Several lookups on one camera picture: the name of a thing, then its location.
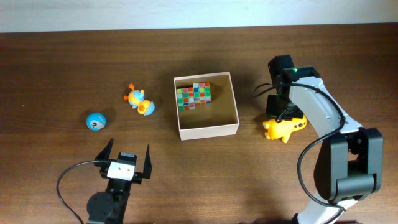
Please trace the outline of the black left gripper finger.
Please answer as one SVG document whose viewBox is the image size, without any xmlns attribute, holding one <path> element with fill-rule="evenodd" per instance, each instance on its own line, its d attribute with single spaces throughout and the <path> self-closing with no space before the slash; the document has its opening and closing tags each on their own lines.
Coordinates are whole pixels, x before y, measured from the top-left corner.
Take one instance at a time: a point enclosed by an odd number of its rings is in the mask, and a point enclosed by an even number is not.
<svg viewBox="0 0 398 224">
<path fill-rule="evenodd" d="M 111 138 L 106 147 L 95 157 L 97 162 L 94 163 L 96 167 L 107 167 L 110 164 L 109 156 L 113 147 L 114 139 Z"/>
<path fill-rule="evenodd" d="M 144 160 L 144 168 L 143 168 L 143 173 L 142 173 L 142 178 L 143 179 L 150 179 L 152 174 L 152 163 L 150 159 L 150 145 L 147 145 L 146 149 L 146 156 Z"/>
</svg>

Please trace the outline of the orange pig toy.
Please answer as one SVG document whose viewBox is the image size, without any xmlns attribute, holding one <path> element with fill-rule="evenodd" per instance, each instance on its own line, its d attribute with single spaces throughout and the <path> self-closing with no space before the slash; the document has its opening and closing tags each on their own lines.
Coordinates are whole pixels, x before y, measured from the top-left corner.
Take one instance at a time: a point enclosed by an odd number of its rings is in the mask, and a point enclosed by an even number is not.
<svg viewBox="0 0 398 224">
<path fill-rule="evenodd" d="M 293 132 L 302 130 L 307 124 L 306 116 L 293 118 L 292 120 L 282 120 L 279 123 L 274 119 L 270 119 L 262 123 L 266 130 L 264 135 L 267 139 L 281 139 L 283 143 L 287 143 Z"/>
</svg>

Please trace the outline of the beige cardboard box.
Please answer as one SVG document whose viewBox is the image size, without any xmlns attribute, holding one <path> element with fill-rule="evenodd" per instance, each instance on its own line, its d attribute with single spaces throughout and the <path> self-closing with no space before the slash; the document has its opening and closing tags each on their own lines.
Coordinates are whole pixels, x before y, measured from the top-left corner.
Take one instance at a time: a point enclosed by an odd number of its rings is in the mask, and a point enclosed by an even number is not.
<svg viewBox="0 0 398 224">
<path fill-rule="evenodd" d="M 239 116 L 229 72 L 209 73 L 174 78 L 175 89 L 196 82 L 209 82 L 211 103 L 194 110 L 177 110 L 181 140 L 212 138 L 236 134 Z"/>
</svg>

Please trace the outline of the orange and blue duck toy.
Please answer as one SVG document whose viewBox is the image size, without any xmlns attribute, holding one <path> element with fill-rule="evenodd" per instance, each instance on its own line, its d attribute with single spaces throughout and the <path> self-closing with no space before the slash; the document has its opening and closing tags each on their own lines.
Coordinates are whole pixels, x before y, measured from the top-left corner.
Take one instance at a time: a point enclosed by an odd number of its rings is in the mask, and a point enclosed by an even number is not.
<svg viewBox="0 0 398 224">
<path fill-rule="evenodd" d="M 145 99 L 144 90 L 136 90 L 134 84 L 130 83 L 128 88 L 131 90 L 128 95 L 124 95 L 123 98 L 127 101 L 132 109 L 143 116 L 150 116 L 155 110 L 155 104 L 153 101 Z"/>
</svg>

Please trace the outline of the rubiks cube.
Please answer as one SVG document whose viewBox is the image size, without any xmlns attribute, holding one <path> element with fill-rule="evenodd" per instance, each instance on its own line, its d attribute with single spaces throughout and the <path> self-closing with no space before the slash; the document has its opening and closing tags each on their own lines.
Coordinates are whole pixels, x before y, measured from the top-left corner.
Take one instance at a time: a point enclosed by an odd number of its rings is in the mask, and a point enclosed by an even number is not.
<svg viewBox="0 0 398 224">
<path fill-rule="evenodd" d="M 210 82 L 200 82 L 193 84 L 193 97 L 196 105 L 211 103 Z"/>
<path fill-rule="evenodd" d="M 193 88 L 178 88 L 176 89 L 177 94 L 177 105 L 179 111 L 194 110 L 195 100 Z"/>
</svg>

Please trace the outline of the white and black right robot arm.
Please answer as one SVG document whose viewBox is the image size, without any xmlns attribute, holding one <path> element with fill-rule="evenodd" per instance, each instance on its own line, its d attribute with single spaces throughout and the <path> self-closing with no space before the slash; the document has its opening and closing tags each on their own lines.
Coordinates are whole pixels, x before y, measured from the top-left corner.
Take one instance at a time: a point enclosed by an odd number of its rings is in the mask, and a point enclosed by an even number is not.
<svg viewBox="0 0 398 224">
<path fill-rule="evenodd" d="M 296 67 L 289 55 L 268 63 L 272 87 L 267 115 L 281 122 L 301 118 L 311 123 L 321 148 L 313 178 L 316 192 L 292 223 L 334 223 L 356 202 L 377 192 L 382 182 L 383 136 L 364 128 L 333 99 L 313 67 Z"/>
</svg>

